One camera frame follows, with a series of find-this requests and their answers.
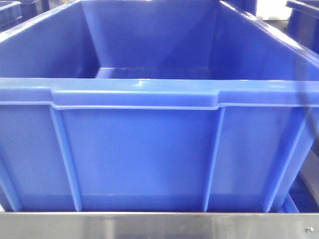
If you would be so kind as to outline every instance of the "inner wall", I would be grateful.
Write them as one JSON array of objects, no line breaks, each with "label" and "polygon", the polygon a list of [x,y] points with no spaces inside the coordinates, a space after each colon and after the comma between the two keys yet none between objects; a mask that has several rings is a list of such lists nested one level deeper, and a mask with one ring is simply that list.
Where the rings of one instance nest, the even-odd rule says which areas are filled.
[{"label": "inner wall", "polygon": [[252,20],[211,0],[82,1],[1,42],[0,52],[0,77],[315,80],[319,75],[319,68]]}]

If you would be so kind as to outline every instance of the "screw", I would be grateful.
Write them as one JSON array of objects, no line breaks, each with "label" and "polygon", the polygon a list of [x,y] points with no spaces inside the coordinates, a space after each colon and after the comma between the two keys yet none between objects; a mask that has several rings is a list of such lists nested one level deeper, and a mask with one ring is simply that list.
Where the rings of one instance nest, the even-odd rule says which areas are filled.
[{"label": "screw", "polygon": [[312,228],[312,227],[307,227],[306,229],[305,229],[305,232],[306,233],[312,233],[314,231],[314,228]]}]

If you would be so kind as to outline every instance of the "plastic storage bin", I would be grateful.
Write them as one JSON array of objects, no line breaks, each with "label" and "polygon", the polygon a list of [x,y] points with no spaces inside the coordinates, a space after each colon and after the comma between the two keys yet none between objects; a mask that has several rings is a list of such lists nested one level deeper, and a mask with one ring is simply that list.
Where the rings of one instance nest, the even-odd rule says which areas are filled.
[{"label": "plastic storage bin", "polygon": [[19,0],[19,2],[21,2],[22,21],[50,10],[49,0]]},{"label": "plastic storage bin", "polygon": [[0,1],[0,32],[19,24],[20,20],[20,2]]},{"label": "plastic storage bin", "polygon": [[211,0],[75,1],[21,29],[0,38],[14,211],[281,208],[315,138],[316,54]]},{"label": "plastic storage bin", "polygon": [[319,53],[319,0],[287,1],[292,8],[287,34]]}]

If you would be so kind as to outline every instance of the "blue plastic crate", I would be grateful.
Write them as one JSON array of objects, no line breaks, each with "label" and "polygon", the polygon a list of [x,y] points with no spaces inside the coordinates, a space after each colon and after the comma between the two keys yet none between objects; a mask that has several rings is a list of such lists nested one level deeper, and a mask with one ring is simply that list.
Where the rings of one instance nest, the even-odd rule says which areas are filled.
[{"label": "blue plastic crate", "polygon": [[50,10],[49,0],[19,0],[21,2],[22,20],[27,21]]},{"label": "blue plastic crate", "polygon": [[0,35],[14,211],[281,208],[315,138],[313,52],[222,1],[75,1],[31,21]]},{"label": "blue plastic crate", "polygon": [[19,24],[20,20],[20,2],[0,1],[0,32]]},{"label": "blue plastic crate", "polygon": [[288,35],[319,53],[319,0],[289,0],[287,6],[293,9]]}]

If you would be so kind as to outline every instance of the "metal surface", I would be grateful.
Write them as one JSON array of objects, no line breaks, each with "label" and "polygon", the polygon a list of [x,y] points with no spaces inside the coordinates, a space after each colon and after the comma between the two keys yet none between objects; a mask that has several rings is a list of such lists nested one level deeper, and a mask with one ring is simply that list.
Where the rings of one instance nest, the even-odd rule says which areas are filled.
[{"label": "metal surface", "polygon": [[0,214],[1,239],[315,239],[318,228],[319,214]]},{"label": "metal surface", "polygon": [[307,227],[305,229],[305,233],[312,233],[313,231],[314,231],[314,228],[312,228],[312,227]]}]

